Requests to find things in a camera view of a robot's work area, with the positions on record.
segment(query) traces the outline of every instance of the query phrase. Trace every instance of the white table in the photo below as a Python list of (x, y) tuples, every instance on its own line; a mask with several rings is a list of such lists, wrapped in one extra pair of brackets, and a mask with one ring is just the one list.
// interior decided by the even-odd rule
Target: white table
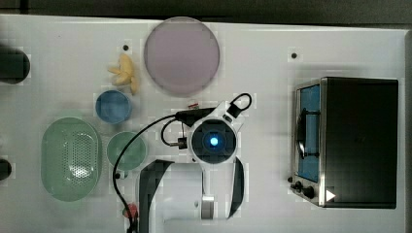
[[(116, 64), (124, 43), (142, 60), (153, 20), (0, 16), (0, 40), (31, 54), (31, 78), (23, 85), (0, 85), (0, 155), (13, 163), (0, 183), (0, 229), (16, 232), (124, 232), (121, 202), (113, 190), (112, 166), (103, 157), (97, 187), (85, 199), (63, 203), (41, 182), (40, 145), (44, 131), (60, 117), (78, 116), (93, 124), (104, 145), (122, 130), (138, 130), (158, 117), (185, 109), (186, 98), (164, 94), (142, 66), (141, 92), (131, 97), (131, 120), (119, 126), (101, 122), (94, 101), (113, 88), (106, 68)], [(168, 232), (404, 232), (405, 106), (402, 30), (207, 23), (217, 35), (222, 63), (213, 82), (191, 98), (213, 107), (249, 92), (238, 154), (246, 166), (247, 197), (229, 221), (170, 221)], [(291, 53), (298, 54), (291, 59)], [(324, 76), (397, 78), (400, 83), (397, 207), (395, 210), (321, 209), (288, 189), (291, 173), (292, 90)], [(156, 158), (187, 161), (186, 153), (163, 145), (161, 125), (145, 134), (147, 162)], [(177, 138), (174, 124), (166, 137)], [(122, 191), (134, 199), (138, 170)]]

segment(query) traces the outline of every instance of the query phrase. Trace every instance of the blue bowl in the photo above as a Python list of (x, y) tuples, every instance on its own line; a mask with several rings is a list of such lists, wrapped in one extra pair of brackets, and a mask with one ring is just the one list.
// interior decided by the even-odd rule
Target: blue bowl
[(121, 123), (130, 117), (130, 100), (120, 91), (105, 91), (97, 98), (96, 112), (102, 120), (108, 123)]

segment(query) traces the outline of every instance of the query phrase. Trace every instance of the black wire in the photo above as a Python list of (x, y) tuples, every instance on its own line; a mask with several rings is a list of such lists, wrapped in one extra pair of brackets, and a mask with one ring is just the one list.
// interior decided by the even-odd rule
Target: black wire
[(149, 124), (148, 126), (146, 126), (144, 129), (140, 130), (132, 139), (130, 139), (130, 141), (129, 141), (129, 142), (126, 144), (126, 146), (123, 148), (123, 150), (121, 151), (121, 153), (120, 153), (120, 155), (119, 155), (119, 157), (118, 157), (118, 160), (116, 160), (115, 167), (113, 168), (113, 173), (112, 173), (113, 185), (114, 185), (114, 187), (115, 187), (116, 194), (117, 194), (118, 197), (120, 198), (121, 202), (122, 202), (123, 205), (124, 205), (124, 208), (125, 208), (126, 211), (127, 211), (128, 218), (129, 218), (129, 222), (130, 222), (130, 226), (129, 226), (128, 232), (130, 231), (130, 228), (133, 227), (133, 218), (132, 218), (130, 209), (128, 208), (128, 205), (127, 205), (126, 201), (125, 201), (124, 198), (121, 196), (121, 193), (120, 193), (120, 191), (119, 191), (119, 189), (118, 189), (118, 184), (117, 184), (117, 182), (116, 182), (116, 171), (118, 170), (119, 162), (120, 162), (121, 158), (123, 157), (124, 153), (126, 152), (126, 150), (128, 149), (128, 147), (133, 143), (133, 141), (134, 141), (137, 137), (139, 137), (143, 132), (145, 132), (145, 131), (148, 130), (150, 127), (154, 126), (155, 124), (161, 122), (161, 121), (164, 120), (164, 119), (171, 118), (171, 117), (175, 117), (175, 116), (174, 116), (174, 115), (169, 115), (169, 116), (162, 117), (162, 118), (160, 118), (160, 119), (152, 122), (151, 124)]
[(182, 123), (182, 138), (185, 138), (185, 129), (183, 128), (183, 123)]
[(161, 128), (161, 132), (160, 132), (161, 142), (163, 142), (165, 145), (167, 145), (167, 146), (169, 146), (169, 147), (170, 147), (170, 144), (169, 144), (168, 142), (166, 142), (166, 140), (164, 140), (164, 130), (167, 128), (167, 126), (168, 126), (170, 123), (172, 123), (172, 122), (174, 122), (174, 121), (176, 121), (175, 118), (167, 121), (167, 123), (164, 124), (163, 128)]
[(234, 99), (230, 102), (230, 105), (234, 104), (234, 102), (235, 102), (236, 100), (238, 100), (238, 99), (239, 99), (240, 97), (242, 97), (242, 96), (248, 96), (248, 97), (249, 97), (249, 104), (248, 104), (248, 106), (246, 106), (246, 107), (243, 108), (243, 109), (240, 109), (240, 110), (243, 112), (243, 111), (249, 109), (249, 107), (251, 107), (251, 105), (252, 105), (252, 96), (251, 96), (249, 93), (242, 93), (242, 94), (238, 95), (236, 98), (234, 98)]

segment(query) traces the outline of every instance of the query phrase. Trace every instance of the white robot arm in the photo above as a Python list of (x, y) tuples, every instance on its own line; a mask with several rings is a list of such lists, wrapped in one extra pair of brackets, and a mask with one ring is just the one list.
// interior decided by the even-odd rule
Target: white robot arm
[(188, 148), (197, 163), (157, 160), (142, 170), (136, 184), (139, 233), (163, 233), (169, 219), (226, 219), (237, 211), (244, 196), (237, 133), (245, 120), (240, 113), (250, 105), (241, 110), (234, 101), (176, 114), (190, 127), (187, 142), (176, 146)]

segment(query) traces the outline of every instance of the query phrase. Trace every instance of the green plastic basket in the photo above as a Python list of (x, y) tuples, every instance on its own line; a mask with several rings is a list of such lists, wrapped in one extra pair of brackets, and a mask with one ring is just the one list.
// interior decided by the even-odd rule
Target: green plastic basket
[(74, 117), (55, 121), (42, 141), (43, 186), (61, 201), (86, 197), (99, 180), (101, 152), (100, 137), (90, 124)]

